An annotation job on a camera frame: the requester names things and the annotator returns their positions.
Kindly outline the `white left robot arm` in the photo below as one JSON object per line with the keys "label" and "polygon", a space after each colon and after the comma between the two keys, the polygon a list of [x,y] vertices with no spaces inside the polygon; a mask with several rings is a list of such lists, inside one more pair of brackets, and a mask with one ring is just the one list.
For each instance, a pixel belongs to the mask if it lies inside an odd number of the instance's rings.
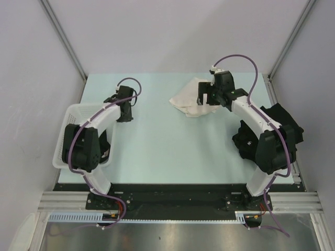
{"label": "white left robot arm", "polygon": [[116,123],[133,120],[131,100],[137,99],[136,94],[133,88],[121,85],[92,115],[64,128],[62,161],[84,178],[104,209],[112,208],[116,197],[109,192],[111,182],[102,168],[111,162]]}

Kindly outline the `white t shirt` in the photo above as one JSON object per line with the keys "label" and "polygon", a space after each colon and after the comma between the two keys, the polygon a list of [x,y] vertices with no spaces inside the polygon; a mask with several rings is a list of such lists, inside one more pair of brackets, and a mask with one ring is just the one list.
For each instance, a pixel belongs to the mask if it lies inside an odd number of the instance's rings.
{"label": "white t shirt", "polygon": [[215,113],[219,106],[197,104],[198,84],[206,81],[207,80],[205,79],[194,77],[169,100],[170,104],[189,118],[196,118],[209,113]]}

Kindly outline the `black t shirt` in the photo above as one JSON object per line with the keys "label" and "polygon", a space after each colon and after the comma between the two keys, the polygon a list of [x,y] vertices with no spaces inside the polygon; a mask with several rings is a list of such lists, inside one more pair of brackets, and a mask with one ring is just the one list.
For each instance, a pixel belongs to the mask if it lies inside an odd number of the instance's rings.
{"label": "black t shirt", "polygon": [[100,164],[102,164],[109,159],[110,154],[110,143],[107,141],[106,130],[99,137],[99,146],[100,146]]}

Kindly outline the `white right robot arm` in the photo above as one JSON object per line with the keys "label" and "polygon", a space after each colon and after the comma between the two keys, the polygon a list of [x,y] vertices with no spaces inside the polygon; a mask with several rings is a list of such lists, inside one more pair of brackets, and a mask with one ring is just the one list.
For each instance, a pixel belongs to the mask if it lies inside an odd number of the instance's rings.
{"label": "white right robot arm", "polygon": [[257,139],[254,162],[257,168],[247,182],[248,193],[242,205],[253,210],[260,204],[260,195],[267,192],[276,177],[288,177],[295,160],[295,132],[267,115],[251,100],[251,94],[235,87],[231,72],[213,67],[210,82],[199,82],[197,103],[221,105],[238,116]]}

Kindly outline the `white plastic laundry basket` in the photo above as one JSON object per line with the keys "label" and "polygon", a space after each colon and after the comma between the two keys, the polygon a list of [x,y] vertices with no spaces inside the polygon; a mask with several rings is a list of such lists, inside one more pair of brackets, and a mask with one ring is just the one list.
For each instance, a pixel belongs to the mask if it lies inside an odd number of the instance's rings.
{"label": "white plastic laundry basket", "polygon": [[[60,135],[53,157],[53,166],[68,169],[70,146],[81,126],[83,130],[77,137],[71,155],[72,169],[82,169],[88,173],[111,163],[115,143],[116,123],[120,118],[118,105],[109,107],[109,103],[74,104],[71,105],[63,120]],[[101,152],[99,137],[106,130],[110,143],[109,159],[100,164]]]}

